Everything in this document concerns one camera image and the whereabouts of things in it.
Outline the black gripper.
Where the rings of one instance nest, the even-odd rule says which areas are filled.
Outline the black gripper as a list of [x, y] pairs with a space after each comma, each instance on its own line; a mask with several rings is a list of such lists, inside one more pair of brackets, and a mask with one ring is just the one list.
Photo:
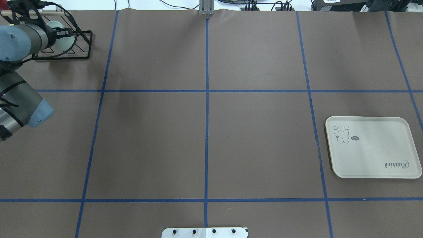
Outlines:
[[45, 28], [45, 33], [47, 35], [47, 44], [54, 45], [57, 39], [73, 36], [74, 30], [72, 28]]

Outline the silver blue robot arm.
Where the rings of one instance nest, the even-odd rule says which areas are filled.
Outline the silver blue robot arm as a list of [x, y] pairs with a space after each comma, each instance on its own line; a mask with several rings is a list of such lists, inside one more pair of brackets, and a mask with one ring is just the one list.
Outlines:
[[56, 21], [40, 26], [34, 23], [1, 26], [2, 141], [25, 126], [36, 128], [53, 115], [54, 108], [17, 73], [17, 69], [28, 56], [51, 47], [57, 39], [72, 35], [72, 28]]

